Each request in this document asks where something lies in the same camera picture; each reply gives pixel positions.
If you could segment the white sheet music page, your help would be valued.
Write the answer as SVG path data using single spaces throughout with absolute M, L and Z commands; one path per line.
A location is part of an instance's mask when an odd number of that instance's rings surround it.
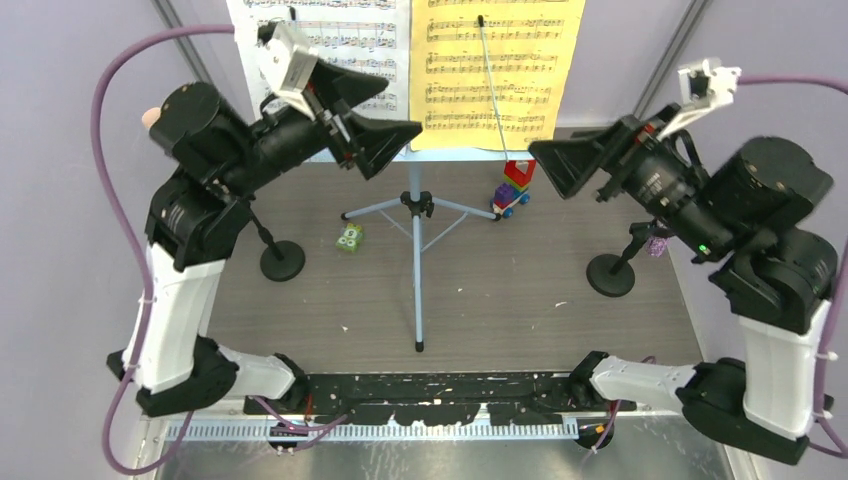
M 251 23 L 291 24 L 327 63 L 386 79 L 388 87 L 357 106 L 357 113 L 409 118 L 409 1 L 228 1 L 226 5 L 232 23 L 242 31 Z

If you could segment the yellow sheet music page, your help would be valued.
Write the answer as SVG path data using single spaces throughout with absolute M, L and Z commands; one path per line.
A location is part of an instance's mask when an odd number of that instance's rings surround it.
M 414 151 L 518 151 L 552 137 L 585 4 L 427 0 L 411 9 Z

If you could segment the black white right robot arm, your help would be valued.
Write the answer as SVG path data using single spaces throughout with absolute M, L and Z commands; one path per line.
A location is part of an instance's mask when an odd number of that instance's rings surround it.
M 561 197 L 605 171 L 599 200 L 630 195 L 695 263 L 718 263 L 709 280 L 739 320 L 745 356 L 673 367 L 593 351 L 572 371 L 572 400 L 589 411 L 607 400 L 674 411 L 716 442 L 794 465 L 822 418 L 815 368 L 838 265 L 835 248 L 799 223 L 833 180 L 781 137 L 745 141 L 713 174 L 685 162 L 671 138 L 667 115 L 627 116 L 528 151 Z

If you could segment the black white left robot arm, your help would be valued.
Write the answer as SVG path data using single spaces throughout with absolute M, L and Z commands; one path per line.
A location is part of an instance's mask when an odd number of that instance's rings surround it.
M 384 78 L 318 62 L 305 82 L 306 112 L 285 106 L 245 122 L 211 84 L 173 91 L 149 130 L 177 167 L 154 193 L 145 225 L 151 299 L 129 346 L 108 356 L 137 385 L 150 417 L 188 413 L 226 398 L 252 397 L 284 414 L 309 393 L 303 370 L 282 354 L 232 350 L 206 329 L 226 261 L 256 222 L 256 192 L 329 151 L 343 168 L 378 175 L 416 136 L 419 122 L 364 117 L 356 107 L 387 88 Z

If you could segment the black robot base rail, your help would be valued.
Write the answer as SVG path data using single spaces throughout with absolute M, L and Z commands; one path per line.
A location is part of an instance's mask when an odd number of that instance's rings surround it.
M 468 425 L 483 412 L 495 426 L 546 425 L 560 414 L 612 410 L 556 372 L 307 374 L 267 404 L 321 423 L 345 415 L 355 425 L 402 426 Z

